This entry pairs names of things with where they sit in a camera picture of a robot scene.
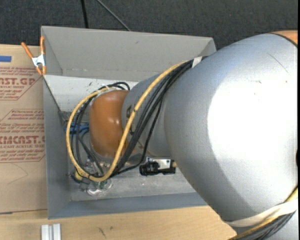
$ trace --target cardboard box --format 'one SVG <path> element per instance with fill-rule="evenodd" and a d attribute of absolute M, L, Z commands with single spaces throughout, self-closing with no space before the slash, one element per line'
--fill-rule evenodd
<path fill-rule="evenodd" d="M 46 209 L 43 79 L 20 45 L 0 56 L 0 213 Z"/>
<path fill-rule="evenodd" d="M 69 177 L 74 166 L 64 128 L 79 101 L 102 84 L 135 84 L 182 61 L 209 56 L 216 51 L 212 38 L 47 26 L 41 32 L 49 218 L 206 205 L 178 169 L 174 175 L 144 177 L 136 168 L 112 178 L 112 187 L 100 195 L 80 191 Z"/>

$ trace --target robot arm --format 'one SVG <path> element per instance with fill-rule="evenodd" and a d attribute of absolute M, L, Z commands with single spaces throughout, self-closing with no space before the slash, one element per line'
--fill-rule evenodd
<path fill-rule="evenodd" d="M 112 91 L 101 95 L 115 111 L 90 113 L 90 121 L 99 121 L 90 124 L 94 150 L 103 157 L 115 154 L 101 179 L 117 174 L 133 151 L 173 160 L 224 221 L 234 222 L 238 233 L 252 228 L 254 222 L 244 227 L 236 222 L 284 203 L 295 189 L 298 193 L 297 43 L 296 31 L 257 35 L 195 66 L 193 61 L 177 65 L 156 84 L 158 76 L 120 97 Z M 139 104 L 140 97 L 147 102 Z M 92 105 L 95 111 L 105 107 Z M 114 129 L 108 139 L 98 137 L 100 127 Z M 118 149 L 122 135 L 127 141 Z M 298 239 L 298 210 L 290 217 L 269 239 Z M 251 236 L 236 239 L 261 239 Z"/>

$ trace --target orange clip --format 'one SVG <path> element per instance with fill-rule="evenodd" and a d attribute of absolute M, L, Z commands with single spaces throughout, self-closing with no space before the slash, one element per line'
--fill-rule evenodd
<path fill-rule="evenodd" d="M 28 46 L 24 42 L 21 43 L 21 46 L 24 48 L 26 54 L 32 60 L 33 64 L 35 65 L 35 69 L 39 73 L 39 75 L 40 76 L 45 75 L 47 73 L 47 66 L 46 66 L 46 62 L 45 62 L 45 54 L 46 54 L 45 37 L 41 36 L 41 38 L 40 38 L 41 55 L 39 55 L 38 57 L 33 56 L 31 51 L 29 50 Z M 42 64 L 42 71 L 39 69 L 38 64 Z"/>

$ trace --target black cable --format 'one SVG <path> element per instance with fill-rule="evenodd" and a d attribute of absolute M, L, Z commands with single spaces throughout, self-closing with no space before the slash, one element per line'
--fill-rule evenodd
<path fill-rule="evenodd" d="M 179 67 L 177 67 L 174 71 L 171 72 L 171 74 L 167 75 L 166 78 L 164 78 L 161 81 L 161 85 L 155 90 L 155 92 L 152 94 L 152 96 L 150 97 L 148 103 L 146 104 L 146 107 L 144 108 L 144 110 L 142 111 L 142 114 L 140 116 L 140 120 L 136 126 L 136 130 L 134 131 L 132 138 L 129 142 L 129 145 L 124 153 L 124 155 L 122 156 L 122 159 L 120 160 L 120 162 L 117 165 L 116 170 L 114 170 L 112 177 L 127 171 L 130 171 L 132 169 L 134 169 L 135 167 L 139 166 L 142 161 L 145 159 L 145 155 L 146 155 L 146 151 L 147 151 L 147 147 L 153 132 L 153 129 L 155 127 L 155 123 L 159 117 L 159 113 L 160 113 L 160 109 L 161 109 L 161 105 L 163 102 L 163 97 L 165 95 L 165 93 L 167 92 L 167 90 L 172 86 L 172 84 L 188 69 L 190 69 L 192 66 L 192 60 L 188 61 L 182 65 L 180 65 Z M 160 93 L 160 95 L 156 98 L 156 100 L 153 103 L 154 98 L 157 96 L 158 92 L 160 91 L 160 89 L 162 88 L 162 86 L 165 85 L 164 90 Z M 159 108 L 157 110 L 157 114 L 152 122 L 148 137 L 146 139 L 144 148 L 143 148 L 143 153 L 142 153 L 142 157 L 140 159 L 140 162 L 137 165 L 133 165 L 127 169 L 124 169 L 122 171 L 119 171 L 124 164 L 127 162 L 127 160 L 129 159 L 133 149 L 135 148 L 144 128 L 146 127 L 150 117 L 152 116 L 153 112 L 155 111 L 158 103 L 160 103 Z"/>
<path fill-rule="evenodd" d="M 89 28 L 89 24 L 88 24 L 88 17 L 87 17 L 85 0 L 80 0 L 80 2 L 81 2 L 81 7 L 82 7 L 82 13 L 83 13 L 83 19 L 84 19 L 84 26 L 85 26 L 86 29 L 88 29 Z"/>
<path fill-rule="evenodd" d="M 122 26 L 125 27 L 126 30 L 131 31 L 130 28 L 128 28 L 128 26 L 126 24 L 123 23 L 123 21 L 121 19 L 119 19 L 119 17 L 117 15 L 115 15 L 101 0 L 96 0 L 100 5 L 103 6 L 103 8 L 105 8 L 113 17 L 116 18 L 116 20 L 118 22 L 121 23 Z"/>
<path fill-rule="evenodd" d="M 165 83 L 168 81 L 168 79 L 171 77 L 171 75 L 173 73 L 177 72 L 178 70 L 182 69 L 184 65 L 185 64 L 180 65 L 174 71 L 172 71 L 170 74 L 165 76 L 160 81 L 157 88 L 154 90 L 153 94 L 150 96 L 149 101 L 147 102 L 145 108 L 142 111 L 142 114 L 139 118 L 139 121 L 138 121 L 136 127 L 135 127 L 135 131 L 129 141 L 129 144 L 128 144 L 122 158 L 120 159 L 120 161 L 117 165 L 117 168 L 112 173 L 113 176 L 115 176 L 119 172 L 119 170 L 124 167 L 125 163 L 128 161 L 129 157 L 131 156 L 135 146 L 137 145 L 137 142 L 138 142 L 143 130 L 145 129 L 146 124 L 148 123 L 154 109 L 156 108 L 156 104 L 153 104 L 153 100 L 155 99 L 157 94 L 160 92 L 162 87 L 165 85 Z"/>
<path fill-rule="evenodd" d="M 91 152 L 91 150 L 87 147 L 87 145 L 85 144 L 83 138 L 84 136 L 88 133 L 89 131 L 85 131 L 81 136 L 79 136 L 79 141 L 84 149 L 84 151 L 87 153 L 87 156 L 90 160 L 92 160 L 93 162 L 95 162 L 96 166 L 98 167 L 98 169 L 100 170 L 100 173 L 103 175 L 104 174 L 104 170 L 102 169 L 100 162 L 98 161 L 98 159 L 94 156 L 94 154 Z"/>

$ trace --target dark carpet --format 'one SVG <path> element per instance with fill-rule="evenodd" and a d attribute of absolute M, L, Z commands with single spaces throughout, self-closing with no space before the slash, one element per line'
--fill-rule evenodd
<path fill-rule="evenodd" d="M 259 33 L 298 28 L 298 0 L 101 0 L 132 31 L 213 37 L 217 49 Z M 95 0 L 91 29 L 125 30 Z M 0 0 L 0 44 L 38 45 L 40 27 L 84 28 L 80 0 Z"/>

